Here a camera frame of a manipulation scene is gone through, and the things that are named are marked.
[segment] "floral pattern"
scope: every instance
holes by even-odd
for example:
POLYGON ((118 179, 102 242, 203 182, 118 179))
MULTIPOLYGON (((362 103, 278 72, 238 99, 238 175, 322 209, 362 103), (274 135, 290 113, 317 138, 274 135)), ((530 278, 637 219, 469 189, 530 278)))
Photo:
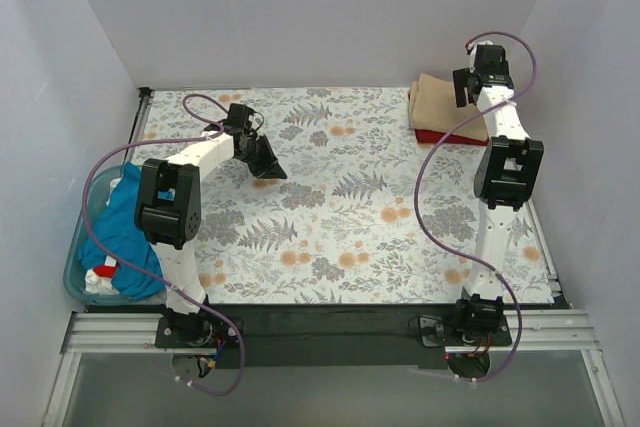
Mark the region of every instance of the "floral pattern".
MULTIPOLYGON (((190 92, 154 93, 145 138, 197 136, 181 107, 190 92)), ((416 143, 402 88, 202 91, 264 115, 287 180, 254 179, 230 160, 202 184, 196 238, 200 280, 214 303, 452 303, 471 263, 432 244, 413 210, 430 145, 416 143)), ((190 107, 219 120, 201 99, 190 107)), ((134 162, 183 144, 137 149, 134 162)), ((473 175, 483 148, 445 145, 423 180, 421 213, 445 243, 472 253, 478 229, 473 175)), ((503 269, 518 300, 549 303, 547 264, 526 209, 503 269)), ((505 300, 511 299, 505 294, 505 300)))

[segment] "blue plastic bin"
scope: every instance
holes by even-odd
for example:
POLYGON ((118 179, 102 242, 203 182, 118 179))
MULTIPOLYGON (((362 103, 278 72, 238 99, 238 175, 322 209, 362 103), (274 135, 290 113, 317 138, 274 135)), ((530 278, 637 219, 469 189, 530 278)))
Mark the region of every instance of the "blue plastic bin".
MULTIPOLYGON (((109 184, 113 179, 122 177, 122 165, 111 167, 99 173, 89 188, 89 219, 94 222, 102 209, 106 207, 109 199, 109 184)), ((69 295, 90 305, 127 305, 133 302, 133 298, 126 295, 95 295, 88 294, 84 290, 85 271, 78 261, 78 250, 88 239, 87 231, 82 221, 82 212, 78 216, 76 230, 67 256, 67 264, 64 267, 64 287, 69 295)))

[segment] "white wall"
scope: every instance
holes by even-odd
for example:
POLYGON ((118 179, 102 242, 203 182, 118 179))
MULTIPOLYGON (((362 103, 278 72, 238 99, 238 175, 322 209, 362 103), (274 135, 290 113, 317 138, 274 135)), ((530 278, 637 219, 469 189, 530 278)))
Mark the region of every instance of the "white wall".
POLYGON ((42 420, 79 307, 62 271, 84 178, 127 140, 137 94, 86 0, 0 12, 0 425, 20 427, 42 420))
POLYGON ((89 0, 134 83, 409 85, 536 0, 89 0))
POLYGON ((589 310, 629 426, 640 425, 638 2, 539 0, 522 36, 540 73, 519 109, 545 143, 534 198, 562 286, 589 310))

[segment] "red cloth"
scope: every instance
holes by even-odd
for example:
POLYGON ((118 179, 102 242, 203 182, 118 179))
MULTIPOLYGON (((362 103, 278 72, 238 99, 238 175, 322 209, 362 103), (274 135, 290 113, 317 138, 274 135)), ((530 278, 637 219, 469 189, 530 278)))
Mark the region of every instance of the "red cloth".
POLYGON ((97 265, 93 268, 96 275, 99 275, 100 277, 108 277, 110 279, 113 278, 116 270, 118 270, 117 265, 97 265))
MULTIPOLYGON (((419 144, 435 144, 444 134, 442 132, 434 132, 433 130, 417 130, 416 139, 419 144)), ((445 144, 467 144, 467 145, 487 145, 488 140, 475 140, 459 135, 450 135, 445 144)))

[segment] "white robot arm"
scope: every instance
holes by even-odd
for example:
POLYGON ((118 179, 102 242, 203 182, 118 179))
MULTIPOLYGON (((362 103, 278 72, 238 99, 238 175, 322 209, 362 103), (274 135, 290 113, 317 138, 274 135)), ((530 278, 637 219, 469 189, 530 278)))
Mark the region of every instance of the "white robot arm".
MULTIPOLYGON (((500 272, 517 212, 531 197, 544 147, 530 138, 516 104, 508 101, 514 90, 504 48, 484 41, 468 45, 467 53, 469 68, 453 72, 458 107, 469 101, 485 112, 507 101, 483 117, 490 141, 474 179, 480 216, 475 256, 500 272)), ((466 303, 466 311, 459 320, 465 330, 490 331, 502 317, 502 284, 482 264, 473 263, 463 282, 462 299, 459 303, 466 303), (476 305, 469 306, 469 300, 476 305)))
MULTIPOLYGON (((180 289, 207 303, 193 247, 201 222, 200 183, 228 159, 244 162, 257 178, 287 178, 267 137, 258 132, 262 124, 254 126, 255 114, 246 105, 231 104, 221 122, 223 134, 167 159, 148 159, 142 166, 134 220, 158 256, 163 277, 173 285, 167 288, 164 317, 170 330, 185 342, 198 343, 210 329, 199 307, 175 292, 180 289), (172 200, 158 195, 167 191, 173 193, 172 200)), ((207 130, 219 130, 219 126, 205 129, 205 136, 207 130)))
MULTIPOLYGON (((190 145, 180 153, 167 157, 173 165, 193 165, 200 169, 200 183, 225 160, 233 159, 233 137, 222 134, 215 139, 190 145)), ((152 248, 158 256, 162 276, 176 288, 203 303, 206 297, 200 280, 193 240, 184 243, 182 249, 173 244, 156 243, 152 248)), ((187 302, 175 291, 167 289, 167 307, 180 314, 195 313, 200 310, 195 304, 187 302)))

